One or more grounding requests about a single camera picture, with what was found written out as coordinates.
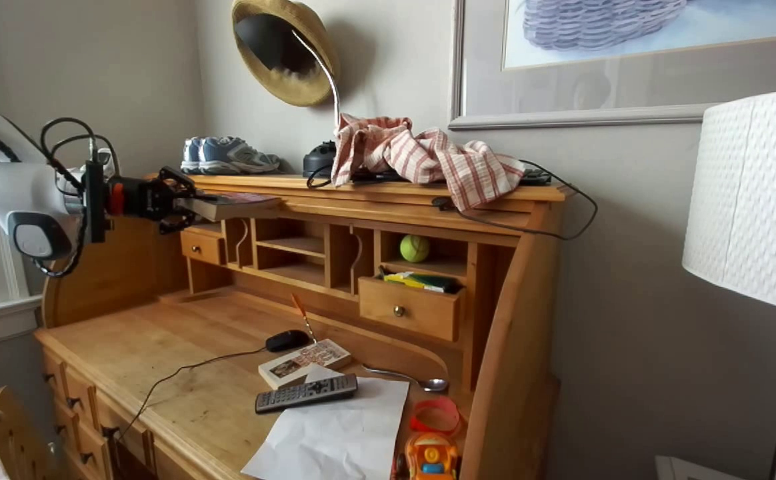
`sneaker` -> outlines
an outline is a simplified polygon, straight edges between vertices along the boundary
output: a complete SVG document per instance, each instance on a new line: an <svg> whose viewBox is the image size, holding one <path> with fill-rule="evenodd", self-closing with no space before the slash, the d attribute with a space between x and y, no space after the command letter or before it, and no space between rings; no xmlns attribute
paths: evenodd
<svg viewBox="0 0 776 480"><path fill-rule="evenodd" d="M201 138L196 138L196 135L184 138L181 164L177 164L181 172L200 172L200 144L201 144Z"/></svg>
<svg viewBox="0 0 776 480"><path fill-rule="evenodd" d="M283 156L255 151L237 135L211 135L200 144L200 170L212 176L259 176L283 170Z"/></svg>

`floor lamp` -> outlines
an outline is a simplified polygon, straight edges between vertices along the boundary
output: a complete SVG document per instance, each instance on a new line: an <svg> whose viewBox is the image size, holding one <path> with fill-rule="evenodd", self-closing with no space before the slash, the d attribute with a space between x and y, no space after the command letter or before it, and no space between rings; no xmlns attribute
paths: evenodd
<svg viewBox="0 0 776 480"><path fill-rule="evenodd" d="M707 108L681 266L776 307L776 92Z"/></svg>

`crumpled clothing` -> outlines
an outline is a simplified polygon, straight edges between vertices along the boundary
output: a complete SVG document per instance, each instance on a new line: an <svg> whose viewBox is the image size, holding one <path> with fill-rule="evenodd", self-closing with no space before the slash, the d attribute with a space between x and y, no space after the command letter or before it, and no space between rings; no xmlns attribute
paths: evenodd
<svg viewBox="0 0 776 480"><path fill-rule="evenodd" d="M409 183L445 182L457 210L484 202L519 186L524 164L493 151L484 142L453 144L441 130L413 135L407 118L352 118L340 114L331 183L345 183L357 170L387 170Z"/></svg>

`paper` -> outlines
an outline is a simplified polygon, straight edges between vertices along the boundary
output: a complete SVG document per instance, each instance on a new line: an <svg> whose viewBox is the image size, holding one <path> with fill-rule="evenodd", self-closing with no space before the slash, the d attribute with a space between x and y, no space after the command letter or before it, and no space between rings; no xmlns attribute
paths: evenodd
<svg viewBox="0 0 776 480"><path fill-rule="evenodd" d="M357 384L357 394L348 399L283 411L243 474L388 480L407 380L357 378Z"/></svg>

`tennis ball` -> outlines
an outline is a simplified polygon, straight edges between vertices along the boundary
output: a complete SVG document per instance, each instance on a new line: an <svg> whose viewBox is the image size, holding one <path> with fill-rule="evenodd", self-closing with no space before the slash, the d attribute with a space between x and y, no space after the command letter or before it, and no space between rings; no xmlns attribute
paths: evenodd
<svg viewBox="0 0 776 480"><path fill-rule="evenodd" d="M400 255L409 264L417 264L429 259L429 239L417 235L404 235L403 243L397 244Z"/></svg>

